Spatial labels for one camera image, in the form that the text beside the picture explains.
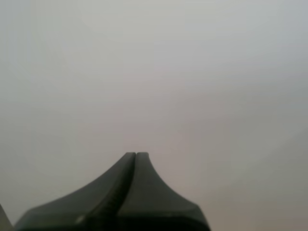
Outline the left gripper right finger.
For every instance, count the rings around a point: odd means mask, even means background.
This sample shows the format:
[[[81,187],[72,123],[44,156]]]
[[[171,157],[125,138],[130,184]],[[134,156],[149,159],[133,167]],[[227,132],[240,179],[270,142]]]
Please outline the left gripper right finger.
[[[208,231],[200,207],[172,190],[148,153],[137,153],[128,194],[117,213],[121,231]]]

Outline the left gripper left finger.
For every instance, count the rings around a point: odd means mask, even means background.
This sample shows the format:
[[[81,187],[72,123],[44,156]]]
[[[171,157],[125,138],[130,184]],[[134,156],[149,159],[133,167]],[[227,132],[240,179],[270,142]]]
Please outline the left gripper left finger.
[[[135,153],[126,153],[83,188],[27,211],[16,231],[93,231],[112,223],[129,190]]]

